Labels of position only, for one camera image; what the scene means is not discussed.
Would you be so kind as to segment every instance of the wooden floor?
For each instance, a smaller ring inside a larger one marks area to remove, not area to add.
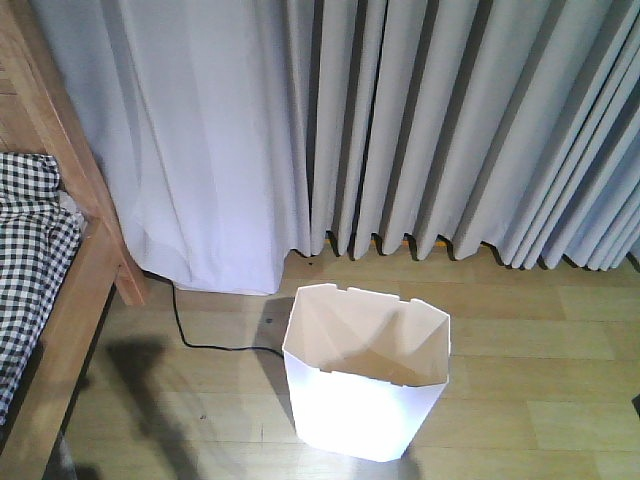
[[[300,285],[421,298],[452,315],[451,383],[405,456],[315,450],[292,425],[282,361],[182,346],[170,287],[113,301],[67,431],[80,479],[640,478],[640,273],[510,270],[482,248],[352,262],[291,254],[270,297],[179,292],[194,343],[280,346]]]

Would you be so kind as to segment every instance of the black and white gingham blanket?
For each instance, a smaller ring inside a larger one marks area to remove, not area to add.
[[[0,153],[0,425],[80,243],[46,155]]]

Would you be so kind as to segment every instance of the white trash bin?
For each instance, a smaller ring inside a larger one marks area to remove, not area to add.
[[[400,458],[449,380],[449,315],[333,284],[296,293],[283,344],[298,436],[332,452]]]

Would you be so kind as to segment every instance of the wooden bed frame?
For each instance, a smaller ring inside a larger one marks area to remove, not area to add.
[[[54,155],[65,190],[89,221],[0,454],[1,479],[40,480],[113,283],[129,305],[144,303],[146,287],[26,0],[0,0],[0,149]]]

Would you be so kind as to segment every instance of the gray curtain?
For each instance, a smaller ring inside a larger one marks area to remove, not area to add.
[[[134,257],[184,287],[271,293],[327,231],[639,250],[640,0],[33,4]]]
[[[487,242],[525,268],[567,255],[607,269],[629,252],[638,2],[326,1],[307,17],[288,5],[311,52],[293,63],[318,84],[312,253],[326,230],[356,258],[372,233],[385,253],[414,236],[420,259],[438,235],[456,258]]]
[[[636,257],[636,259],[640,259],[640,239],[638,239],[636,244],[631,247],[631,254]]]

